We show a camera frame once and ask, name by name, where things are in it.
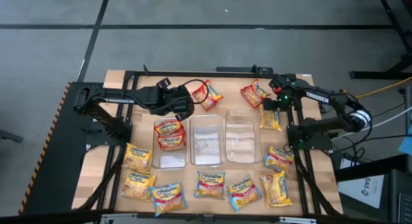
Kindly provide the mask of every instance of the red logo on packet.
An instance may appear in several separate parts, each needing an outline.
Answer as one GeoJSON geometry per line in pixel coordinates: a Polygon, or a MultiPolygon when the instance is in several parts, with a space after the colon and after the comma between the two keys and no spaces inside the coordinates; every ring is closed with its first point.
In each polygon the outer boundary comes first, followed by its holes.
{"type": "Polygon", "coordinates": [[[223,187],[223,184],[219,184],[219,185],[208,185],[204,182],[199,182],[199,184],[203,187],[205,187],[206,189],[219,189],[223,187]]]}
{"type": "Polygon", "coordinates": [[[233,197],[233,198],[235,198],[235,197],[242,198],[242,197],[248,196],[250,193],[252,193],[252,191],[253,191],[254,189],[255,189],[255,185],[252,185],[252,186],[250,186],[250,188],[249,188],[246,192],[244,192],[243,194],[234,193],[234,194],[232,194],[232,197],[233,197]]]}
{"type": "Polygon", "coordinates": [[[161,199],[156,199],[157,203],[161,203],[161,204],[170,204],[173,203],[174,201],[176,201],[178,198],[180,198],[182,196],[182,193],[179,192],[174,198],[170,199],[169,201],[165,201],[165,200],[161,200],[161,199]]]}
{"type": "Polygon", "coordinates": [[[277,161],[282,162],[282,163],[287,163],[287,164],[292,164],[292,162],[288,161],[288,160],[284,160],[284,159],[280,159],[278,156],[276,156],[273,153],[268,153],[269,156],[275,158],[277,161]]]}

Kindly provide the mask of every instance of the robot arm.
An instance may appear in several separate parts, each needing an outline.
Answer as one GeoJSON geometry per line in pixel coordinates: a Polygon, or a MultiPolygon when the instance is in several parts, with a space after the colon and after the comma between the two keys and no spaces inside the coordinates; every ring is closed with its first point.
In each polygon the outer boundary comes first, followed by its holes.
{"type": "Polygon", "coordinates": [[[101,123],[107,133],[106,136],[122,139],[130,133],[127,125],[125,125],[122,118],[112,117],[99,106],[99,103],[136,104],[149,110],[151,115],[164,116],[169,112],[173,112],[176,113],[177,120],[185,120],[193,114],[194,105],[198,102],[193,102],[185,84],[169,89],[167,87],[170,84],[170,80],[165,78],[158,82],[156,86],[136,90],[101,87],[84,88],[77,95],[73,109],[79,115],[90,115],[101,123]]]}
{"type": "Polygon", "coordinates": [[[277,95],[277,100],[273,101],[270,98],[266,98],[263,101],[264,109],[280,108],[281,110],[288,110],[294,106],[295,110],[302,110],[300,100],[306,97],[323,104],[328,104],[336,111],[337,116],[335,118],[324,120],[306,118],[298,126],[290,127],[290,132],[295,140],[298,139],[306,142],[315,133],[337,129],[359,132],[371,120],[369,111],[351,94],[341,91],[327,91],[311,86],[305,80],[290,80],[278,74],[274,75],[269,86],[277,95]],[[346,106],[351,108],[351,111],[348,113],[345,111],[346,106]]]}

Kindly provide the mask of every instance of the yellow cable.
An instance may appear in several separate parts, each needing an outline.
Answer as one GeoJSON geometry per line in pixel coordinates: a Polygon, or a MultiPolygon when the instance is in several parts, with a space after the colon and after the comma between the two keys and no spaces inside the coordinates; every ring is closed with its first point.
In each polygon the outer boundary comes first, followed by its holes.
{"type": "Polygon", "coordinates": [[[385,86],[384,88],[377,89],[377,90],[375,90],[375,91],[366,93],[366,94],[364,94],[364,95],[356,96],[356,98],[363,98],[363,97],[372,95],[372,94],[374,94],[374,93],[378,93],[378,92],[380,92],[380,91],[382,91],[382,90],[389,89],[389,88],[392,88],[392,87],[394,87],[394,86],[398,86],[398,85],[400,85],[400,84],[402,84],[402,83],[404,83],[404,82],[406,82],[406,81],[409,81],[409,80],[411,80],[411,79],[412,79],[412,77],[407,78],[407,79],[402,80],[402,81],[400,81],[400,82],[397,82],[397,83],[395,83],[395,84],[392,84],[392,85],[389,85],[389,86],[385,86]]]}

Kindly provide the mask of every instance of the black stand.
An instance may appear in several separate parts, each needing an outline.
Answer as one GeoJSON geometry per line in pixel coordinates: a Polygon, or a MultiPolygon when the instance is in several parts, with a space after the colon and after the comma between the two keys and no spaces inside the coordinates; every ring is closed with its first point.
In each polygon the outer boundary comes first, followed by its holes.
{"type": "MultiPolygon", "coordinates": [[[[408,12],[412,15],[412,9],[408,6],[412,6],[406,3],[406,0],[401,0],[404,6],[407,8],[408,12]]],[[[397,18],[393,15],[392,9],[389,6],[386,0],[380,0],[382,6],[385,9],[386,14],[388,15],[393,29],[398,34],[402,44],[406,49],[406,54],[402,56],[402,60],[392,66],[390,69],[386,71],[351,71],[349,72],[349,76],[351,79],[393,79],[393,80],[402,80],[412,77],[412,73],[403,73],[403,71],[412,65],[412,47],[408,43],[406,37],[411,35],[410,30],[403,30],[397,18]]]]}
{"type": "Polygon", "coordinates": [[[22,142],[23,137],[9,133],[8,131],[0,130],[0,139],[3,140],[13,140],[14,142],[22,142]]]}

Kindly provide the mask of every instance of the yellow noodle packet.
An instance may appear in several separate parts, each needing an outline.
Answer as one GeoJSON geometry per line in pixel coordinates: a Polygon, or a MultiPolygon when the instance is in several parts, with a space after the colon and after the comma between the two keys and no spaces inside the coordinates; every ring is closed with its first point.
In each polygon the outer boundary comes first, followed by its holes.
{"type": "Polygon", "coordinates": [[[264,175],[260,178],[265,188],[266,207],[292,205],[286,184],[285,172],[264,175]]]}
{"type": "Polygon", "coordinates": [[[127,143],[123,166],[138,173],[149,174],[153,153],[151,150],[141,149],[127,143]]]}
{"type": "Polygon", "coordinates": [[[229,190],[229,200],[236,212],[245,205],[262,198],[262,193],[253,184],[250,175],[240,183],[228,185],[227,188],[229,190]]]}
{"type": "Polygon", "coordinates": [[[263,104],[259,106],[260,128],[274,129],[282,131],[281,114],[279,111],[267,111],[263,109],[263,104]]]}
{"type": "Polygon", "coordinates": [[[265,167],[269,167],[278,173],[284,171],[286,175],[289,175],[290,166],[292,166],[293,161],[293,153],[287,153],[282,149],[270,146],[269,152],[265,156],[265,167]]]}
{"type": "Polygon", "coordinates": [[[126,182],[120,195],[141,201],[150,201],[150,187],[153,186],[155,178],[155,175],[144,175],[127,170],[126,182]]]}
{"type": "Polygon", "coordinates": [[[198,171],[198,190],[194,193],[197,198],[223,199],[223,184],[225,173],[201,173],[198,171]]]}
{"type": "Polygon", "coordinates": [[[154,216],[157,217],[166,212],[187,208],[182,185],[180,182],[150,188],[153,195],[154,216]]]}

